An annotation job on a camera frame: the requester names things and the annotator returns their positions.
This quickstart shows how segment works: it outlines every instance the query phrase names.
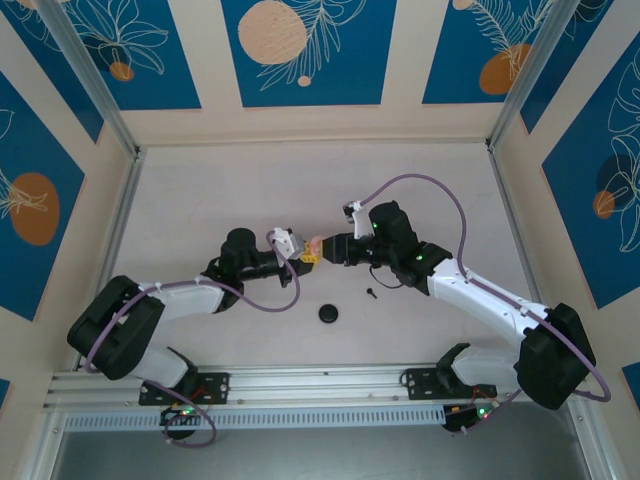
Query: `cable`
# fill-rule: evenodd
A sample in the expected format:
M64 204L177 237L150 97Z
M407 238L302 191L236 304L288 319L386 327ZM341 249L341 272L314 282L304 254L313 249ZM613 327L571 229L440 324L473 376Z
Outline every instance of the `cable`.
M180 282L173 282L173 283L167 283L167 284L164 284L164 285L160 285L160 288L162 288L162 289L172 289L172 288L179 288L179 287L185 287L185 286L190 286L190 285L208 285L208 286L218 287L218 288L221 288L223 290L226 290L226 291L236 295L238 298L240 298L240 300L242 300L245 303L249 304L253 308L256 308L256 309L258 309L258 310L260 310L262 312L280 313L280 312L284 312L286 310L289 310L300 299L300 280L298 279L298 275L296 274L296 271L293 268L293 266L291 265L291 263L289 263L289 261L284 257L284 255L282 255L278 251L278 249L275 247L274 243L272 242L271 237L272 237L273 233L274 233L273 230L271 230L269 233L267 233L267 242L269 243L269 246L271 247L271 249L275 252L276 256L280 260L283 261L284 265L287 267L287 269L291 273L291 276L292 276L293 281L294 281L295 286L296 286L296 294L295 294L293 300L291 300L291 302L289 302L284 307L270 308L270 307L264 307L262 305L258 305L254 301L252 301L252 300L248 299L247 297L245 297L242 293L240 293L235 288L230 287L228 285L225 285L224 283L215 282L213 280L200 280L200 281L184 280L184 281L180 281ZM116 324L120 321L120 319L122 317L124 317L129 312L129 310L131 310L131 308L133 308L133 306L136 303L138 303L140 300L142 300L148 294L153 293L153 292L155 292L157 290L159 290L159 288L157 286L155 286L155 285L153 287L149 287L149 288L147 288L145 290L142 290L140 293L138 293L136 296L134 296L131 300L129 300L126 304L124 304L120 310L118 310L118 312L109 321L109 323L107 324L105 329L100 333L100 335L96 339L95 343L91 347L91 350L89 351L89 354L87 355L87 360L86 360L86 362L84 364L85 371L87 371L88 373L100 373L100 371L98 369L95 369L95 368L93 368L91 366L91 363L93 362L93 359L95 358L96 353L98 352L98 350L102 346L102 343L104 342L104 340L107 338L107 336L109 335L111 330L113 330L113 327L116 326ZM207 423L209 423L209 425L211 425L211 428L213 430L212 437L209 440L207 440L206 442L203 442L203 443L175 442L168 435L168 428L169 428L169 425L170 425L171 422L167 422L167 424L165 425L165 429L164 429L164 435L167 438L167 441L169 443L171 443L172 445L183 447L183 448L201 448L201 447L208 447L209 445L211 445L215 441L217 430L216 430L215 424L213 422L213 419L207 414L207 412L205 412L203 409L201 409L199 406L197 406L190 399L184 397L183 395L180 395L177 392L174 392L173 390L171 390L168 387L165 387L164 385L160 385L159 383L153 382L153 381L150 381L150 380L146 380L146 382L149 385L151 385L151 386L153 386L153 387L155 387L155 388L157 388L159 390L162 390L163 392L165 392L165 393L173 396L174 398L180 400L183 404L186 404L186 405L189 405L189 406L193 407L195 409L195 411L198 412L200 414L200 416L202 416L202 418L204 418L207 421Z
M464 434L466 436L470 431L475 430L476 428L480 427L481 425L485 425L490 418L493 418L493 416L500 411L501 408L503 408L506 405L509 405L510 403L512 403L516 399L516 397L518 395L520 395L521 393L522 393L522 389L519 388L518 390L513 392L513 395L509 396L504 402L501 402L500 405L498 405L491 412L491 414L487 418L485 418L484 420L480 420L478 423L476 423L475 425L471 425L468 428L465 427L465 428L463 428L462 430L460 430L459 432L456 432L456 433L457 434Z
M383 191L385 191L389 186L393 185L394 183L400 180L404 180L406 178L419 178L421 180L426 180L428 182L431 182L437 185L438 187L440 187L449 196L449 198L453 200L453 203L458 209L458 213L460 214L460 220L462 222L462 233L460 235L460 244L458 246L458 254L456 255L456 261L458 263L458 269L460 270L460 273L465 278L465 280L481 288L485 292L493 295L494 297L502 300L503 302L515 308L516 310L521 310L523 306L520 305L518 302L512 300L511 298L507 297L501 292L498 292L497 290L490 287L489 285L485 285L484 283L479 282L474 278L468 278L467 271L464 268L464 264L462 263L462 253L464 251L464 246L467 241L467 217L464 214L464 210L458 198L451 191L451 189L449 189L449 187L447 187L440 180L430 177L428 175L422 175L419 173L405 173L403 175L398 175L396 177L393 177L388 182L384 183L378 190L376 190L367 198L362 200L360 202L360 205L365 206L367 203L371 202L374 198L376 198ZM540 325L542 325L553 335L555 335L558 338L558 340L560 340L571 351L571 353L573 353L583 363L583 365L589 370L589 372L593 374L594 378L596 379L596 381L600 385L600 388L602 388L602 391L603 391L602 395L595 395L591 392L584 392L582 390L574 390L573 393L578 396L588 398L590 400L596 400L598 402L608 402L609 400L611 400L611 390L609 389L609 385L607 385L606 380L604 379L602 374L598 371L598 369L595 367L595 365L593 365L591 361L580 351L580 349L578 349L578 347L576 347L565 335L563 335L562 332L560 332L557 328L555 328L549 322L541 318L539 315L536 315L532 311L527 310L527 316L532 320L536 321L537 323L539 323Z
M382 285L384 288L388 288L389 290L395 290L397 288L402 287L402 284L400 285L387 285L386 283L382 283L380 280L378 280L378 278L375 276L375 274L373 273L373 265L369 265L369 274L373 277L373 279L378 282L380 285Z

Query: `black robot arm segment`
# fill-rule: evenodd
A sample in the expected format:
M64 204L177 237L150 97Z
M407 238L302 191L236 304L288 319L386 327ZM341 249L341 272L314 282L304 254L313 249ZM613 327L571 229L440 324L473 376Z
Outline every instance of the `black robot arm segment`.
M407 214L397 202L374 207L369 218L374 236L355 239L353 234L339 234L322 242L323 257L346 267L366 263L374 268L388 266L400 283L429 295L427 279L434 268L451 252L433 243L421 242L411 228Z

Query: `small yellow object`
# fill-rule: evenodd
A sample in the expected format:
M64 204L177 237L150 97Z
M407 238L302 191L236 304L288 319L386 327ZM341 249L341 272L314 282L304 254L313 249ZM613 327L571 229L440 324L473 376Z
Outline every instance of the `small yellow object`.
M311 244L309 242L304 242L304 253L300 255L300 260L304 263L313 263L315 267L320 260L322 260L322 242L319 243L320 251L318 252L318 247L316 246L316 250L311 252Z

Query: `peach circle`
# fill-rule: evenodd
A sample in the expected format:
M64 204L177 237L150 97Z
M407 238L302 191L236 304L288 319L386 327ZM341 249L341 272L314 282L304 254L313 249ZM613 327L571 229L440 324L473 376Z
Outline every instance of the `peach circle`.
M300 16L276 0L251 7L240 19L238 37L246 54L263 65L293 60L307 45L307 29Z
M39 203L46 210L27 204L10 210L11 223L20 238L37 247L47 245L53 239L60 221L60 200L56 187L40 173L23 173L14 180L13 187L34 197L47 195Z

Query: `gray floor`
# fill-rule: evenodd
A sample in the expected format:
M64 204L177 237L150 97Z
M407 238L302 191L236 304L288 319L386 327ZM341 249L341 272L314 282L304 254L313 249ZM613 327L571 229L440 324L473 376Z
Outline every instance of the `gray floor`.
M520 404L466 438L435 426L245 430L220 432L216 445L202 450L169 446L160 433L72 433L64 438L53 478L590 478L569 422L566 412Z

